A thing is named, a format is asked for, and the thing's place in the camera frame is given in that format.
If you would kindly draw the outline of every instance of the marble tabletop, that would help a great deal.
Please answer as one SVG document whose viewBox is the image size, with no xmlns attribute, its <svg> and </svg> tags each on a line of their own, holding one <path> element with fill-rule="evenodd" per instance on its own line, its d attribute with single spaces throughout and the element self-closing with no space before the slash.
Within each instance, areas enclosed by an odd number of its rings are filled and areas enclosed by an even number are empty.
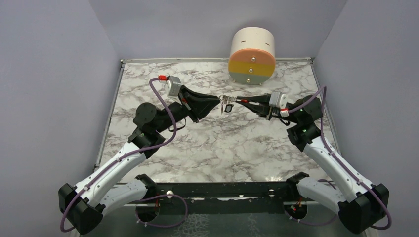
<svg viewBox="0 0 419 237">
<path fill-rule="evenodd" d="M 189 89 L 217 96 L 256 96 L 278 90 L 294 102 L 317 91 L 308 62 L 278 62 L 271 79 L 257 86 L 234 83 L 226 62 L 127 63 L 101 164 L 121 148 L 136 128 L 132 119 L 138 105 L 151 102 L 163 108 L 148 85 L 149 79 L 158 75 L 177 76 Z M 163 84 L 156 82 L 155 86 L 171 103 Z M 314 178 L 327 178 L 313 160 L 290 143 L 287 128 L 275 118 L 267 121 L 238 104 L 231 113 L 221 115 L 218 105 L 200 123 L 187 118 L 186 127 L 178 131 L 173 142 L 131 170 L 121 182 L 143 173 L 155 182 L 283 181 L 301 171 Z M 162 135 L 169 138 L 171 133 L 164 131 Z M 327 118 L 325 136 L 334 145 Z"/>
</svg>

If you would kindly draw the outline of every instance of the black key fob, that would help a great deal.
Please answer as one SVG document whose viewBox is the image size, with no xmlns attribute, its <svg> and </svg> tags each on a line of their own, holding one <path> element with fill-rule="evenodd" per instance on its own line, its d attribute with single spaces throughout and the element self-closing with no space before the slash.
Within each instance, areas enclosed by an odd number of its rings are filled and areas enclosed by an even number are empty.
<svg viewBox="0 0 419 237">
<path fill-rule="evenodd" d="M 234 105 L 232 105 L 232 104 L 228 104 L 228 105 L 226 105 L 226 106 L 225 106 L 225 110 L 224 110 L 224 112 L 226 112 L 226 113 L 231 112 L 231 110 L 233 109 L 233 106 L 234 106 Z"/>
</svg>

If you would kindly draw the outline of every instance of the floor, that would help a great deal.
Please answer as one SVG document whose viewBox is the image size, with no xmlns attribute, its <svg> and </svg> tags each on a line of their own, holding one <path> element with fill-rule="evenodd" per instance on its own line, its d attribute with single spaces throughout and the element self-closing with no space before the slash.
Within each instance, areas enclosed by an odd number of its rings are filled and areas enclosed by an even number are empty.
<svg viewBox="0 0 419 237">
<path fill-rule="evenodd" d="M 278 62 L 271 79 L 258 86 L 234 83 L 226 62 L 126 63 L 101 164 L 136 128 L 132 119 L 138 105 L 151 102 L 162 108 L 148 85 L 148 80 L 157 75 L 177 76 L 189 89 L 217 96 L 256 96 L 278 90 L 287 93 L 293 102 L 317 91 L 308 62 Z M 171 103 L 162 85 L 155 83 Z M 219 105 L 200 123 L 187 119 L 186 127 L 172 143 L 131 170 L 121 182 L 143 173 L 155 182 L 281 181 L 301 171 L 317 179 L 327 178 L 313 160 L 290 143 L 286 129 L 280 121 L 259 118 L 240 105 L 221 115 Z M 162 135 L 168 138 L 171 133 Z M 327 118 L 325 135 L 334 145 Z"/>
</svg>

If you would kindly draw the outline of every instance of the gray backdrop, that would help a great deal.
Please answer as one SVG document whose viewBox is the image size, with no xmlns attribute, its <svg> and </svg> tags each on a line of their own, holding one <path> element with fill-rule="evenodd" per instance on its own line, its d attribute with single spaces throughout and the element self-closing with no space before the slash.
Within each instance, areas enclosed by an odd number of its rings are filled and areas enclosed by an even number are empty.
<svg viewBox="0 0 419 237">
<path fill-rule="evenodd" d="M 233 35 L 259 26 L 276 57 L 314 57 L 346 0 L 90 0 L 120 58 L 229 57 Z"/>
<path fill-rule="evenodd" d="M 93 169 L 119 60 L 89 3 L 0 5 L 0 236 L 60 234 L 58 189 Z"/>
<path fill-rule="evenodd" d="M 349 0 L 314 61 L 345 158 L 390 189 L 384 237 L 419 236 L 418 10 L 417 0 Z"/>
</svg>

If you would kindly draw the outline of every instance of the robotic arm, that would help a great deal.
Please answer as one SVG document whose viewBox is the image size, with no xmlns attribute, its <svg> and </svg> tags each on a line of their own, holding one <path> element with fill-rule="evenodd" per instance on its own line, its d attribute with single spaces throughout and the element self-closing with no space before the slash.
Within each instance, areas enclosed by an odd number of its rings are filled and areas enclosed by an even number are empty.
<svg viewBox="0 0 419 237">
<path fill-rule="evenodd" d="M 327 140 L 322 141 L 321 130 L 314 124 L 315 120 L 323 117 L 320 99 L 307 96 L 292 104 L 287 103 L 287 95 L 280 92 L 255 97 L 218 98 L 189 90 L 177 77 L 160 76 L 159 80 L 166 82 L 166 94 L 176 101 L 168 106 L 175 122 L 187 116 L 193 122 L 199 122 L 220 102 L 236 102 L 267 120 L 278 118 L 287 121 L 283 122 L 287 125 L 295 123 L 287 129 L 291 143 L 315 160 L 339 190 L 299 173 L 287 180 L 294 194 L 315 200 L 332 210 L 354 233 L 362 232 L 385 216 L 379 201 L 364 186 L 371 187 L 385 206 L 388 203 L 388 189 L 383 184 L 373 185 L 350 166 Z M 166 109 L 160 110 L 151 103 L 141 104 L 133 121 L 137 128 L 116 155 L 75 186 L 65 184 L 59 190 L 60 211 L 82 235 L 94 229 L 107 213 L 132 201 L 148 198 L 152 193 L 149 191 L 153 188 L 153 181 L 149 178 L 135 179 L 112 188 L 125 174 L 158 150 L 158 146 L 165 141 L 159 133 L 173 124 Z M 146 147 L 151 149 L 138 152 Z M 357 179 L 348 171 L 356 174 Z"/>
</svg>

